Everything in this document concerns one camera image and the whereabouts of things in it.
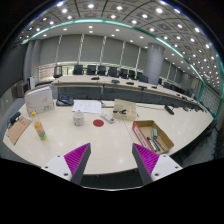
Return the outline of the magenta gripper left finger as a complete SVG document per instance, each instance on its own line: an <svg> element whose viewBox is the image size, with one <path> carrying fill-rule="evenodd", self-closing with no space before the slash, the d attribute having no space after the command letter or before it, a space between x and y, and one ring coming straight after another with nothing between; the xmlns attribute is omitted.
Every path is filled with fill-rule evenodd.
<svg viewBox="0 0 224 224"><path fill-rule="evenodd" d="M42 169L79 185L90 154L91 145L87 143L65 155L54 157Z"/></svg>

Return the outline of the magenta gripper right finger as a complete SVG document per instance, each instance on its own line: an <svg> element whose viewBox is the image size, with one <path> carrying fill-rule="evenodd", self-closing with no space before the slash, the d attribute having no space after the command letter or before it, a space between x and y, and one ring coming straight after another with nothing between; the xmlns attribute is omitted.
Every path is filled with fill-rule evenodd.
<svg viewBox="0 0 224 224"><path fill-rule="evenodd" d="M136 143L132 145L132 154L144 185L182 169L182 167L167 154L157 155Z"/></svg>

